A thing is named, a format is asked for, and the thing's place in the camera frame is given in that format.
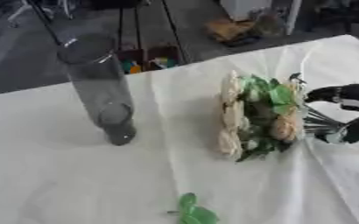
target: chair leg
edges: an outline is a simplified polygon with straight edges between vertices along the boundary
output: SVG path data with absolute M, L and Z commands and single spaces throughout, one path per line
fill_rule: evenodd
M 62 7 L 64 8 L 64 12 L 67 15 L 67 17 L 69 19 L 73 19 L 74 17 L 73 17 L 73 15 L 71 13 L 68 0 L 62 0 Z
M 10 17 L 8 17 L 8 22 L 14 23 L 15 19 L 23 14 L 25 11 L 30 10 L 32 7 L 28 4 L 23 5 L 20 7 L 15 13 L 13 13 Z

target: white tablecloth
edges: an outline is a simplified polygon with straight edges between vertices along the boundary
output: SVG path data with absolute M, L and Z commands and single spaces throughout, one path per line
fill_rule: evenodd
M 0 94 L 0 224 L 172 224 L 182 193 L 224 224 L 359 223 L 359 143 L 313 139 L 264 161 L 218 158 L 215 95 L 232 69 L 309 88 L 359 82 L 359 40 L 327 38 L 129 77 L 137 137 L 107 143 L 70 84 Z M 357 114 L 316 105 L 338 119 Z

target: bouquet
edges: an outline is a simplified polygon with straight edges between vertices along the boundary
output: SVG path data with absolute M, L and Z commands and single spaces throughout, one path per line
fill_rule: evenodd
M 233 71 L 223 79 L 219 134 L 223 155 L 241 162 L 290 148 L 303 133 L 304 87 L 298 76 L 280 83 Z

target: green leaf on table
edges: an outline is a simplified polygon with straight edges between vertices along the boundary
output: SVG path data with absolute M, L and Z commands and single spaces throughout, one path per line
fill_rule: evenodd
M 278 85 L 270 91 L 272 103 L 275 105 L 292 104 L 292 91 L 285 85 Z
M 291 104 L 276 105 L 273 107 L 273 112 L 278 115 L 284 115 L 290 110 L 290 108 L 292 108 Z
M 270 89 L 276 88 L 278 85 L 280 85 L 279 81 L 277 79 L 271 79 L 270 80 Z
M 197 197 L 194 193 L 189 192 L 182 195 L 179 199 L 179 210 L 182 213 L 188 214 L 197 202 Z
M 192 216 L 201 224 L 216 224 L 219 221 L 219 218 L 215 213 L 202 206 L 196 206 L 189 216 Z

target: cream rose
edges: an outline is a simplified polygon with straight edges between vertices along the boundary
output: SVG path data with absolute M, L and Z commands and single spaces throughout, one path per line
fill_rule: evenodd
M 287 143 L 292 142 L 296 137 L 295 116 L 280 115 L 271 127 L 271 136 L 277 140 L 282 140 Z
M 243 126 L 243 101 L 234 101 L 231 106 L 225 108 L 223 122 L 229 131 L 238 131 Z
M 222 100 L 230 105 L 236 101 L 238 95 L 242 92 L 241 81 L 236 71 L 232 71 L 222 81 Z
M 219 152 L 228 158 L 239 158 L 243 149 L 238 135 L 234 131 L 222 129 L 219 134 Z

